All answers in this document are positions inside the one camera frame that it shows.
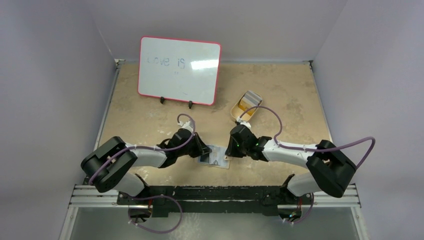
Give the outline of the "black credit card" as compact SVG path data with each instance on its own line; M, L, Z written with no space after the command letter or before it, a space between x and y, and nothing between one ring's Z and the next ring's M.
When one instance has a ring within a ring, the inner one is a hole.
M205 154L200 156L198 158L198 163L203 165L210 165L211 164L210 154Z

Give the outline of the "beige card holder wallet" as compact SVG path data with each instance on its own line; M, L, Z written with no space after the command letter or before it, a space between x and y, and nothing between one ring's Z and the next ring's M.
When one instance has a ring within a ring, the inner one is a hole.
M211 149L211 152L198 157L199 164L221 169L230 168L230 160L225 155L226 147L217 145L207 145L207 147Z

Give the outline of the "white credit card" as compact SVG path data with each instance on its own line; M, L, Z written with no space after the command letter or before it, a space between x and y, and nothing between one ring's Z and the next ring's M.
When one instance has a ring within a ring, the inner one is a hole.
M226 147L209 145L212 152L210 153L210 162L213 167L228 169L230 167L230 161L225 156Z

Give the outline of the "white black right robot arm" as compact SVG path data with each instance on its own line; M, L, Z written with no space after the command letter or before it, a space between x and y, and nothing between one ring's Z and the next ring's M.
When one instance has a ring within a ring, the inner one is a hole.
M283 184L280 196L284 202L292 204L308 193L323 191L335 198L344 195L357 167L340 150L330 151L333 147L328 140L310 145L275 142L269 136L256 137L248 126L238 124L229 132L225 155L308 169L307 173L288 177Z

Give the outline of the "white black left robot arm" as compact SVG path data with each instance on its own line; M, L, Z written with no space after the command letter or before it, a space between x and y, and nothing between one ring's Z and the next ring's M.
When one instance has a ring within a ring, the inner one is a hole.
M212 152L197 132L180 128L171 138L152 147L136 146L114 136L85 157L80 167L89 185L100 193L116 190L129 195L138 205L149 199L149 186L143 178L130 173L132 167L167 168L179 157L197 158Z

